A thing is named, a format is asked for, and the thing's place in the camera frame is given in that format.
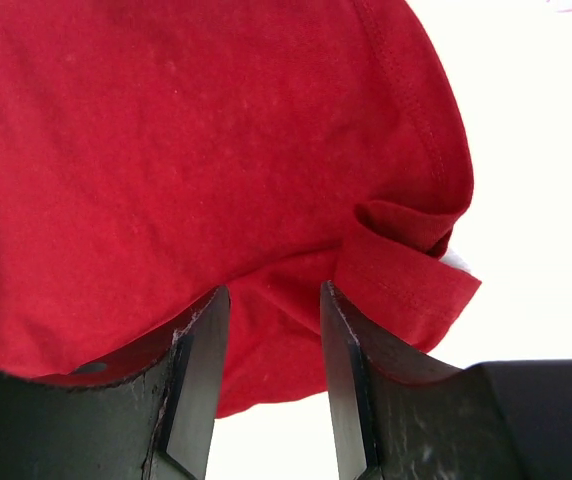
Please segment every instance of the red fabric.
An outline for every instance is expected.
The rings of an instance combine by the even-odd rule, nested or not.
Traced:
[[[325,389],[319,287],[434,347],[473,179],[401,0],[0,0],[0,369],[66,374],[231,289],[218,415]]]

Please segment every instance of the black plastic piece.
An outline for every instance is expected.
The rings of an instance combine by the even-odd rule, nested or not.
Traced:
[[[0,373],[0,480],[203,480],[229,308],[225,289],[202,298],[180,316],[184,328],[159,337],[166,353],[117,384],[56,387]]]
[[[341,480],[572,480],[572,361],[459,370],[330,283],[322,340]]]

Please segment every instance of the white background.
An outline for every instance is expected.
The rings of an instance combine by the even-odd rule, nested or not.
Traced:
[[[544,0],[414,0],[476,174],[452,246],[484,285],[432,353],[459,367],[572,358],[572,14]],[[216,422],[208,480],[337,479],[325,395]]]

